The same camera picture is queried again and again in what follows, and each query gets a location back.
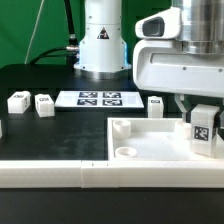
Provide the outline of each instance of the white platform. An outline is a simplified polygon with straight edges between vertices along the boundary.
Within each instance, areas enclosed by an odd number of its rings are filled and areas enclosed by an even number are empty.
[[[2,161],[0,188],[36,187],[200,187],[224,188],[224,142],[216,157],[194,154],[189,142],[176,143],[177,119],[130,119],[128,139],[114,139],[108,119],[109,161]],[[118,159],[117,147],[137,150],[137,157]]]
[[[55,107],[144,108],[139,92],[61,91]]]

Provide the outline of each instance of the white box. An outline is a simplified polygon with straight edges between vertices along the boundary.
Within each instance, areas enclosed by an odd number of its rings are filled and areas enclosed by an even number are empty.
[[[55,115],[54,102],[49,95],[36,95],[35,106],[40,117],[52,117]]]
[[[23,114],[30,106],[31,94],[28,91],[15,92],[8,100],[10,114]]]
[[[148,118],[163,118],[164,104],[162,97],[148,97]]]

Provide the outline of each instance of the small cube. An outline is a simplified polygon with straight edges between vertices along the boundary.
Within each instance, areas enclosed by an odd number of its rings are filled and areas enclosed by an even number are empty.
[[[197,154],[213,156],[217,141],[214,119],[219,107],[197,105],[191,112],[191,150]]]
[[[162,97],[148,97],[148,118],[163,118],[164,104]]]
[[[10,114],[23,114],[30,106],[31,94],[28,91],[15,92],[8,100],[8,112]]]
[[[35,106],[40,117],[52,117],[55,114],[54,102],[49,95],[36,95]]]

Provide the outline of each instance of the black surface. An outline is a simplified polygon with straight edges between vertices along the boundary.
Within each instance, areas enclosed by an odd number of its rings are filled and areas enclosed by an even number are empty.
[[[32,106],[22,115],[8,114],[7,98],[30,91]],[[136,91],[129,77],[97,81],[74,75],[67,66],[11,65],[0,71],[0,111],[4,137],[0,160],[107,160],[107,118],[144,116],[144,109],[56,108],[56,116],[40,118],[34,96],[61,90]]]
[[[0,70],[0,116],[8,133],[1,140],[0,159],[106,158],[106,118],[144,116],[141,111],[85,109],[57,111],[55,118],[40,119],[34,108],[22,116],[7,114],[5,99],[15,90],[41,90],[56,97],[61,88],[74,86],[135,90],[130,79],[102,85],[74,77],[64,66],[12,65]],[[173,97],[163,97],[169,116],[176,114]],[[20,141],[26,145],[20,147]],[[76,150],[79,144],[81,151]],[[223,224],[223,210],[223,189],[0,189],[0,224]]]

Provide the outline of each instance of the green wall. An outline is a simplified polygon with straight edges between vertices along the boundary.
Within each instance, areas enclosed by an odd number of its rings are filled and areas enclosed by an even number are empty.
[[[24,63],[41,0],[0,0],[0,67]],[[84,36],[84,0],[71,0],[77,37]],[[171,0],[123,0],[123,38],[129,46],[129,62],[138,39],[135,23],[169,8]],[[63,0],[45,0],[29,61],[40,53],[68,43]],[[64,59],[43,59],[40,63],[64,64]]]

